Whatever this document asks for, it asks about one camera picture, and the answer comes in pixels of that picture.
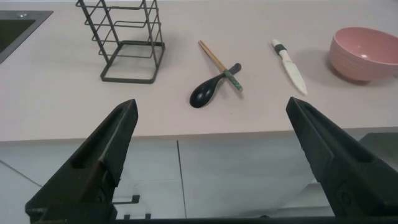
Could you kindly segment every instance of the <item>white knife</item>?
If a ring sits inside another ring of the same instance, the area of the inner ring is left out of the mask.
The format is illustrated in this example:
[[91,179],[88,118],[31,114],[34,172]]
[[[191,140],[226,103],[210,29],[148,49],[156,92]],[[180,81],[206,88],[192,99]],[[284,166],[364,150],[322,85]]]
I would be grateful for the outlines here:
[[288,74],[289,78],[296,86],[296,88],[301,92],[303,95],[307,95],[307,88],[305,87],[305,83],[303,77],[299,72],[296,64],[292,62],[289,55],[287,54],[286,48],[278,41],[272,40],[272,46],[274,47],[275,51],[279,56],[282,58],[282,65],[284,66],[286,73]]

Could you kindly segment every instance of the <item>pink countertop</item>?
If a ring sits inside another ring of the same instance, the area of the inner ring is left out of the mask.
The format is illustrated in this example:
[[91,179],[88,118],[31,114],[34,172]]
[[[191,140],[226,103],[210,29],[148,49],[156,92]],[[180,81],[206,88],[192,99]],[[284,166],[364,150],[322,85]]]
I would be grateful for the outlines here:
[[[398,127],[397,77],[355,85],[338,78],[327,63],[333,34],[342,27],[398,35],[397,1],[159,2],[166,51],[151,85],[100,80],[105,61],[97,55],[98,46],[90,41],[91,30],[83,25],[85,17],[74,2],[0,2],[0,8],[54,10],[0,64],[2,142],[87,138],[116,105],[131,98],[139,110],[135,138],[292,131],[285,112],[291,96],[311,103],[345,129]],[[132,16],[128,13],[118,16]],[[288,49],[308,96],[290,83],[271,47],[273,38]],[[195,109],[188,102],[191,92],[219,74],[197,44],[200,39],[227,67],[242,64],[236,78],[244,91],[239,95],[225,82],[208,106]],[[113,72],[131,74],[139,69],[136,63],[121,62]]]

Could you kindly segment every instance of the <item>dish rack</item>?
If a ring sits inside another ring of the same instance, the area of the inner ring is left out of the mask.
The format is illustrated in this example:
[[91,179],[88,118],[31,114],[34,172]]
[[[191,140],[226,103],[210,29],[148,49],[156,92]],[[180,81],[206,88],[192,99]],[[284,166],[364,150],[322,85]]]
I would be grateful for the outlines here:
[[[157,5],[157,1],[153,0],[152,4],[148,7],[146,0],[142,0],[140,5],[137,7],[126,7],[126,6],[107,6],[105,0],[99,0],[96,4],[87,5],[84,0],[78,0],[75,4],[76,7],[80,7],[83,10],[83,13],[86,17],[85,25],[90,26],[91,31],[93,32],[92,41],[97,42],[99,46],[99,55],[102,55],[105,58],[106,66],[102,71],[100,77],[104,82],[118,82],[118,83],[143,83],[150,84],[154,83],[156,79],[157,72],[160,67],[160,63],[162,61],[162,57],[165,50],[165,44],[162,38],[161,31],[161,23],[159,19],[159,8]],[[100,11],[104,11],[104,16],[100,19],[100,22],[95,21],[95,14]],[[133,13],[138,11],[144,11],[145,18],[144,21],[112,21],[110,12],[111,10],[130,10]],[[151,13],[156,13],[154,19],[150,21]],[[155,35],[152,35],[154,27],[158,26],[158,31]],[[109,27],[109,32],[105,35],[105,37],[100,37],[99,30],[101,27]],[[146,41],[142,40],[121,40],[116,33],[117,27],[123,28],[132,28],[132,29],[148,29],[148,39]],[[117,44],[116,50],[109,54],[105,51],[104,45],[106,43],[114,43]],[[141,46],[149,46],[151,47],[150,55],[140,56],[140,55],[124,55],[121,54],[120,51],[125,45],[141,45]],[[161,48],[161,53],[156,54],[155,49]],[[131,58],[153,58],[155,62],[155,72],[150,79],[136,79],[136,78],[113,78],[106,77],[106,73],[109,68],[112,66],[116,57],[131,57]]]

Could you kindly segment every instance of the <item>spoon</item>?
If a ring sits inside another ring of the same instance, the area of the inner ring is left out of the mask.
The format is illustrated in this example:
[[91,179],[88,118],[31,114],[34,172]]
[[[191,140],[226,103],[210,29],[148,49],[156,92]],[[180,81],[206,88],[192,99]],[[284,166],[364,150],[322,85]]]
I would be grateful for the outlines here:
[[[229,69],[232,75],[238,73],[242,69],[242,65],[240,63],[236,63]],[[225,74],[219,74],[214,78],[211,78],[204,83],[200,84],[191,94],[189,99],[189,103],[194,108],[201,108],[205,106],[213,96],[217,83],[225,77]]]

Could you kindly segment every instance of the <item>bowl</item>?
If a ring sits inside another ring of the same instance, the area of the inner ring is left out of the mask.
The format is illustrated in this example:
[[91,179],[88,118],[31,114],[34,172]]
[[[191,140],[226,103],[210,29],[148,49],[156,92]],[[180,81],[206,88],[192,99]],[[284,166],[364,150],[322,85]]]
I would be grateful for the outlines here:
[[374,81],[398,74],[398,37],[379,30],[348,27],[336,32],[330,62],[351,80]]

